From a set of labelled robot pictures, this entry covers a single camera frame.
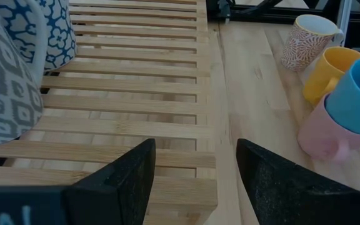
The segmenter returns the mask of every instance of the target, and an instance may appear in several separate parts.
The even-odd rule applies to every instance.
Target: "wooden slat rack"
[[[157,139],[145,224],[203,224],[217,205],[205,0],[70,0],[78,53],[44,77],[45,112],[0,145],[0,185],[71,184]]]

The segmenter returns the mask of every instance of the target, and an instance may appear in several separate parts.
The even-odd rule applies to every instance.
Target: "pink mug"
[[[360,134],[336,123],[326,111],[325,95],[298,132],[298,143],[312,158],[343,161],[352,149],[360,147]]]

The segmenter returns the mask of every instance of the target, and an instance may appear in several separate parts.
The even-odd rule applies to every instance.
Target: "yellow mug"
[[[304,97],[314,106],[337,86],[344,73],[360,59],[360,52],[346,47],[329,47],[317,61],[304,87]]]

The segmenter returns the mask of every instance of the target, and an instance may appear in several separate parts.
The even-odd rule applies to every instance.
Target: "ceramic mug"
[[[42,34],[46,29],[43,13],[33,0],[28,3],[36,12],[37,33]],[[38,65],[43,65],[47,38],[45,35],[37,38],[43,44],[36,46],[36,57],[29,69],[0,23],[0,144],[30,130],[43,114],[39,86],[33,75],[43,76],[43,67]]]
[[[360,147],[360,134],[336,123],[324,107],[325,95],[298,132],[298,143],[303,151],[316,159],[343,161],[352,149]]]
[[[314,106],[332,92],[345,72],[360,59],[360,52],[346,47],[329,47],[317,61],[306,81],[304,97]]]
[[[69,15],[69,0],[34,0],[47,23],[48,49],[45,71],[60,68],[76,55],[76,37]],[[2,22],[27,63],[34,59],[36,32],[34,14],[25,0],[0,0]]]
[[[360,59],[338,82],[326,100],[326,109],[338,124],[360,134]]]
[[[281,63],[292,71],[302,71],[336,34],[334,44],[339,46],[344,33],[333,22],[321,16],[298,16],[284,45]]]

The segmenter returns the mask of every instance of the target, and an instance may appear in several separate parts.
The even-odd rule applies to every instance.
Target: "white mug with orange pattern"
[[[302,71],[334,36],[332,46],[340,46],[344,33],[330,20],[309,14],[298,16],[284,45],[281,63],[292,71]]]

